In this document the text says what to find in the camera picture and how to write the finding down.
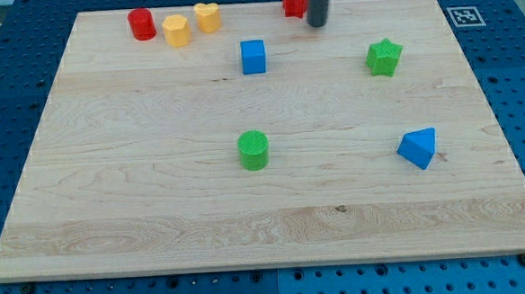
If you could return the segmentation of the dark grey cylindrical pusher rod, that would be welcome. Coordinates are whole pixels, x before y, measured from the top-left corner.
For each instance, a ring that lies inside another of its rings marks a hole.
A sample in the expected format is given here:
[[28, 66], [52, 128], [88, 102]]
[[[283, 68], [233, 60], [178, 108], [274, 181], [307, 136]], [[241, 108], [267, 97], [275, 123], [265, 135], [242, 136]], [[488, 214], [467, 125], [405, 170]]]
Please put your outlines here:
[[312, 27], [323, 27], [328, 20], [328, 7], [330, 0], [308, 0], [307, 24]]

